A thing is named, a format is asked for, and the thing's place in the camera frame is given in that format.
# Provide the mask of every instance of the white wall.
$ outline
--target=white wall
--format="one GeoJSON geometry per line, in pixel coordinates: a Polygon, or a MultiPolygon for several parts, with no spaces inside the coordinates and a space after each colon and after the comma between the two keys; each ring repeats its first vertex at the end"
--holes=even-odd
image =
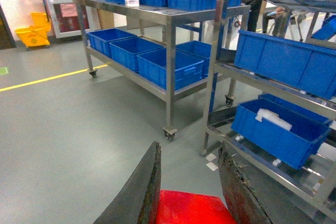
{"type": "MultiPolygon", "coordinates": [[[[31,12],[44,12],[42,0],[0,0],[0,4],[14,40],[19,40],[15,34],[15,29],[33,24],[30,17],[31,12]]],[[[114,23],[115,26],[125,26],[126,18],[115,14],[114,23]]]]}

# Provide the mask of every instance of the metal rack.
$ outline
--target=metal rack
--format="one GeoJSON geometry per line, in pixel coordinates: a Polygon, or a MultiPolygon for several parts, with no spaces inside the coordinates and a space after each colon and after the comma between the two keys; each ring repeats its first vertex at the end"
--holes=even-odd
{"type": "MultiPolygon", "coordinates": [[[[79,15],[79,22],[81,26],[81,33],[83,37],[83,43],[86,51],[86,58],[89,66],[90,74],[95,77],[97,70],[93,68],[91,56],[96,57],[102,62],[106,63],[111,68],[120,72],[127,78],[131,79],[141,87],[145,88],[155,96],[166,102],[166,126],[164,127],[164,133],[168,140],[174,139],[177,132],[174,126],[174,103],[188,95],[196,93],[206,88],[207,79],[203,79],[197,83],[194,83],[188,87],[175,91],[175,51],[176,51],[176,28],[182,27],[189,29],[192,32],[199,32],[199,39],[202,37],[202,22],[206,20],[213,20],[215,17],[215,10],[202,10],[198,12],[186,12],[183,10],[169,9],[166,7],[127,7],[125,5],[114,4],[106,2],[104,0],[73,0],[77,6],[77,12],[79,15]],[[167,90],[160,88],[154,83],[141,77],[140,75],[132,72],[128,68],[113,61],[111,58],[99,53],[88,45],[85,27],[83,25],[82,8],[81,6],[88,6],[96,9],[107,10],[109,12],[125,15],[132,18],[137,18],[140,21],[140,37],[147,40],[154,41],[159,44],[166,45],[167,48],[167,90]],[[145,36],[145,30],[142,26],[142,21],[148,20],[163,27],[162,41],[156,41],[145,36]],[[195,28],[186,24],[193,24],[201,22],[200,28],[195,28]]],[[[237,9],[228,10],[229,13],[237,12],[237,9]]],[[[240,14],[246,14],[249,12],[249,7],[242,6],[239,8],[240,14]]],[[[218,81],[223,80],[224,76],[218,78],[218,81]]]]}
{"type": "MultiPolygon", "coordinates": [[[[217,0],[215,28],[212,44],[212,55],[209,68],[209,77],[206,91],[206,104],[204,108],[204,126],[205,136],[201,147],[201,154],[206,155],[217,148],[222,141],[229,144],[235,149],[237,153],[243,156],[251,164],[259,168],[265,174],[285,186],[294,194],[302,198],[308,204],[314,206],[316,209],[336,220],[336,204],[330,198],[336,186],[336,162],[323,157],[321,155],[312,155],[309,162],[305,164],[302,170],[294,170],[286,164],[280,166],[273,165],[274,157],[258,148],[246,139],[236,141],[236,132],[230,131],[225,133],[221,131],[221,127],[231,124],[234,120],[237,107],[226,108],[219,111],[214,111],[214,99],[217,85],[217,78],[219,74],[227,78],[231,78],[230,84],[230,99],[235,89],[236,81],[240,81],[249,86],[255,87],[263,92],[273,94],[277,97],[285,99],[289,102],[297,104],[315,113],[321,114],[329,119],[336,119],[336,104],[321,98],[312,97],[306,94],[301,94],[299,90],[282,83],[269,80],[264,77],[250,74],[248,71],[238,69],[233,66],[235,52],[222,49],[223,38],[226,37],[225,48],[230,44],[229,35],[227,31],[223,31],[223,27],[227,24],[230,16],[222,17],[223,9],[225,9],[225,2],[227,0],[217,0]],[[209,136],[218,140],[212,146],[208,146],[209,136]]],[[[316,23],[319,11],[335,12],[335,6],[328,6],[323,4],[325,0],[268,0],[278,6],[282,6],[287,10],[301,9],[309,12],[316,12],[313,19],[313,24],[310,30],[312,33],[313,27],[316,23]]],[[[335,3],[336,0],[328,0],[330,3],[335,3]]],[[[327,143],[336,146],[334,137],[330,137],[327,143]]]]}

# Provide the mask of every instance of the white paper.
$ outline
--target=white paper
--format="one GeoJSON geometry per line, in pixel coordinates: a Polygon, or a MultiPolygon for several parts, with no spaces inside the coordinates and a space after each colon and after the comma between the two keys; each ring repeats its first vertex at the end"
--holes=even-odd
{"type": "Polygon", "coordinates": [[[213,172],[218,169],[218,166],[212,162],[207,163],[206,166],[209,167],[213,172]]]}
{"type": "Polygon", "coordinates": [[[214,159],[216,159],[216,156],[212,153],[206,156],[206,160],[208,160],[209,162],[211,162],[214,159]]]}

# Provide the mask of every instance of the caster wheel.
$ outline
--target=caster wheel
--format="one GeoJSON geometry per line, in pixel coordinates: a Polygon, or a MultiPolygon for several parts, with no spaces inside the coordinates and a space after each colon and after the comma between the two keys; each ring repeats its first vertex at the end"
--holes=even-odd
{"type": "Polygon", "coordinates": [[[164,136],[166,137],[166,139],[171,142],[174,140],[175,137],[175,133],[174,134],[169,134],[168,132],[164,132],[164,136]]]}
{"type": "Polygon", "coordinates": [[[94,71],[92,71],[92,72],[90,72],[90,75],[91,75],[93,78],[97,77],[97,69],[94,70],[94,71]]]}
{"type": "Polygon", "coordinates": [[[240,26],[240,22],[239,22],[239,21],[236,21],[236,22],[234,23],[234,26],[235,26],[236,28],[238,28],[238,27],[240,26]]]}
{"type": "Polygon", "coordinates": [[[226,98],[226,106],[231,107],[233,105],[233,99],[227,97],[226,98]]]}

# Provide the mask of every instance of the red object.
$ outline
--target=red object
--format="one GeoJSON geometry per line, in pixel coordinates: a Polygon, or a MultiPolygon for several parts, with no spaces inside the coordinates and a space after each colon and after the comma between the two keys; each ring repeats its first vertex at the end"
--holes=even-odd
{"type": "Polygon", "coordinates": [[[162,190],[156,224],[237,224],[218,197],[162,190]]]}

